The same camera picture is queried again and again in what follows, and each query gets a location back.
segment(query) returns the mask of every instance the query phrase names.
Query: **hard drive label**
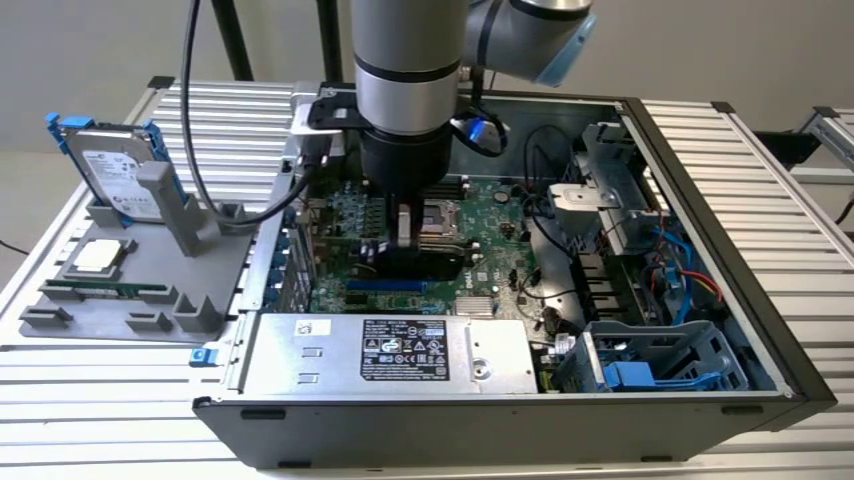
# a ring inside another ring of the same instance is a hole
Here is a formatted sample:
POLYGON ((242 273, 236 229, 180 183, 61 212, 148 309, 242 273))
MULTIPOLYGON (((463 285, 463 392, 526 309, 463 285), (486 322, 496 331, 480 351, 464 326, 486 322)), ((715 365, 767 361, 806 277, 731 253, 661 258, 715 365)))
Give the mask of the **hard drive label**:
POLYGON ((155 198, 136 182, 136 160, 124 153, 94 150, 84 150, 83 156, 114 208, 136 220, 160 220, 155 198))
POLYGON ((447 381, 444 320, 366 320, 362 378, 368 381, 447 381))

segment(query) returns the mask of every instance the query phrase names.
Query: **warning label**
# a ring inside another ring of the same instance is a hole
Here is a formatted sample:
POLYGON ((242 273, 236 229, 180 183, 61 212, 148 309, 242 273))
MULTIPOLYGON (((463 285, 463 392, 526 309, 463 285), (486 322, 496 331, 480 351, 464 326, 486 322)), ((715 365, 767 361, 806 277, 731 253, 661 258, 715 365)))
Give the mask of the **warning label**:
POLYGON ((362 344, 366 380, 450 380, 444 320, 366 320, 362 344))

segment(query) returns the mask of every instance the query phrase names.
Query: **black cable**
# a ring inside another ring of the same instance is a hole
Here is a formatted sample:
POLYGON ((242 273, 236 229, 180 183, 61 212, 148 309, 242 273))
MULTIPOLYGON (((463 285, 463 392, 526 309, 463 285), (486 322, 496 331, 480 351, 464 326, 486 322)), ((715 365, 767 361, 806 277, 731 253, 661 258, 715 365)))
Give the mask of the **black cable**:
POLYGON ((288 194, 282 197, 276 202, 264 210, 260 214, 247 216, 240 219, 235 219, 219 211, 208 189, 202 179, 202 173, 199 171, 199 163, 196 162, 196 149, 192 143, 192 132, 190 129, 190 71, 192 66, 192 46, 196 38, 196 24, 199 21, 199 7, 200 0, 190 1, 190 15, 187 19, 187 33, 184 36, 184 56, 182 59, 182 91, 180 91, 180 115, 182 115, 182 130, 184 136, 184 150, 187 151, 187 165, 190 166, 190 173, 192 174, 192 181, 196 184, 196 190, 199 191, 199 197, 202 203, 207 207, 208 211, 214 215, 216 221, 224 225, 246 226, 256 225, 264 220, 270 219, 284 210, 284 208, 296 200, 303 193, 303 190, 311 182, 315 172, 318 171, 316 165, 308 164, 304 166, 304 175, 294 185, 294 188, 288 191, 288 194))
POLYGON ((853 208, 854 208, 854 200, 851 200, 849 204, 845 206, 845 209, 842 210, 842 214, 839 215, 839 218, 837 218, 837 225, 841 225, 842 222, 845 222, 845 219, 849 217, 849 214, 851 213, 853 208))
POLYGON ((575 254, 570 251, 569 248, 566 248, 563 245, 561 245, 561 243, 558 243, 558 241, 553 238, 551 235, 549 235, 549 232, 546 232, 546 228, 539 223, 539 220, 537 220, 537 215, 534 214, 534 212, 531 212, 531 220, 534 221, 534 226, 539 230, 539 233, 542 233, 543 237, 546 237, 546 240, 549 240, 549 243, 551 243, 555 246, 555 248, 566 254, 567 257, 573 258, 575 254))
POLYGON ((530 152, 531 152, 531 142, 533 142, 534 137, 537 136, 537 134, 541 133, 541 132, 545 132, 546 130, 551 130, 551 131, 557 132, 563 137, 563 139, 566 140, 567 145, 570 145, 570 147, 573 146, 573 139, 570 138, 567 133, 563 130, 561 130, 561 128, 557 125, 551 125, 551 124, 541 125, 534 130, 531 130, 531 132, 529 133, 527 138, 525 139, 525 146, 522 147, 522 168, 523 168, 525 185, 526 186, 530 185, 529 156, 530 156, 530 152))
POLYGON ((17 248, 15 245, 9 245, 3 240, 0 240, 0 246, 8 248, 13 252, 20 253, 21 255, 29 255, 29 252, 27 250, 24 250, 23 248, 17 248))
POLYGON ((531 279, 531 275, 534 274, 534 272, 537 270, 539 270, 539 268, 535 269, 534 271, 529 272, 529 274, 525 276, 525 279, 522 280, 522 284, 519 285, 519 290, 529 297, 531 297, 534 300, 551 300, 553 298, 562 297, 563 295, 566 295, 569 293, 575 293, 577 290, 574 288, 571 290, 565 290, 561 293, 555 293, 554 295, 535 295, 531 292, 529 292, 529 289, 527 289, 529 280, 531 279))
MULTIPOLYGON (((525 201, 522 202, 522 208, 523 208, 523 210, 525 210, 525 204, 526 204, 529 201, 534 200, 534 203, 535 203, 537 209, 538 209, 538 210, 539 210, 539 212, 545 215, 545 214, 546 214, 546 212, 543 212, 543 209, 539 207, 539 205, 537 205, 537 200, 539 200, 539 199, 541 199, 541 197, 538 197, 537 195, 529 195, 529 196, 527 196, 527 198, 525 199, 525 201)), ((574 258, 574 257, 575 257, 575 254, 573 253, 573 251, 571 251, 569 248, 566 248, 566 247, 563 246, 563 244, 561 244, 561 242, 558 242, 558 240, 555 240, 555 238, 554 238, 554 237, 549 234, 549 232, 546 231, 546 228, 543 227, 543 224, 542 224, 542 223, 539 223, 539 220, 537 219, 537 213, 535 213, 534 211, 531 211, 531 221, 534 222, 534 226, 535 226, 535 227, 537 227, 537 229, 539 230, 539 233, 542 233, 542 234, 543 234, 543 237, 546 237, 546 240, 549 240, 549 243, 551 243, 551 244, 555 246, 555 248, 557 248, 558 250, 561 250, 561 251, 566 254, 566 256, 567 256, 570 259, 571 259, 571 258, 574 258)))
POLYGON ((479 119, 480 121, 490 121, 495 126, 495 131, 498 132, 498 141, 499 141, 499 149, 488 150, 483 148, 475 141, 468 138, 468 135, 459 128, 454 128, 454 136, 456 140, 466 145, 466 148, 472 152, 483 155, 488 158, 499 157, 504 151, 507 151, 507 145, 510 144, 510 140, 507 138, 507 129, 504 128, 504 123, 498 118, 492 112, 490 112, 483 106, 483 68, 474 67, 471 69, 471 105, 468 109, 460 114, 454 116, 454 119, 462 122, 463 124, 471 120, 472 118, 479 119))

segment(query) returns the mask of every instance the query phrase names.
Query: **red cable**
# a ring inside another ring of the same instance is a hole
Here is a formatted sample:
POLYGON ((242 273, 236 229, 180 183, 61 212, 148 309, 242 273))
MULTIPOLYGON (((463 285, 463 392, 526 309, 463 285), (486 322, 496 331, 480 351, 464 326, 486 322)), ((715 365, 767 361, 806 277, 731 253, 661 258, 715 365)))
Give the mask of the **red cable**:
POLYGON ((679 273, 707 283, 715 289, 715 292, 718 292, 718 302, 723 302, 723 292, 721 291, 721 287, 711 278, 709 278, 699 272, 691 272, 689 270, 682 270, 679 273))

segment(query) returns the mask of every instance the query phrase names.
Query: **gray wall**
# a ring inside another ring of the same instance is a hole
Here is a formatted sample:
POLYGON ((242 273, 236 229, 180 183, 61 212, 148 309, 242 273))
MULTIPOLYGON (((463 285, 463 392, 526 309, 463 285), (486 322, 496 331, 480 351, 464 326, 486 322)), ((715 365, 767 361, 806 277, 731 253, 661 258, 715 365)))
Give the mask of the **gray wall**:
MULTIPOLYGON (((210 0, 194 78, 230 80, 210 0)), ((314 0, 238 0, 259 80, 323 74, 314 0)), ((0 151, 53 152, 44 114, 122 121, 152 75, 178 75, 186 0, 0 0, 0 151)))
MULTIPOLYGON (((227 80, 203 4, 194 77, 227 80)), ((339 4, 350 73, 350 2, 339 4)), ((124 117, 151 76, 178 74, 186 7, 0 1, 0 150, 49 151, 48 111, 124 117)), ((238 0, 238 9, 258 79, 320 78, 315 1, 238 0)), ((750 125, 778 129, 815 104, 854 105, 851 0, 597 0, 594 10, 599 25, 563 92, 729 100, 750 125)), ((541 89, 509 78, 496 87, 541 89)))
POLYGON ((791 128, 814 105, 854 105, 851 0, 598 0, 594 11, 562 91, 726 100, 767 129, 791 128))

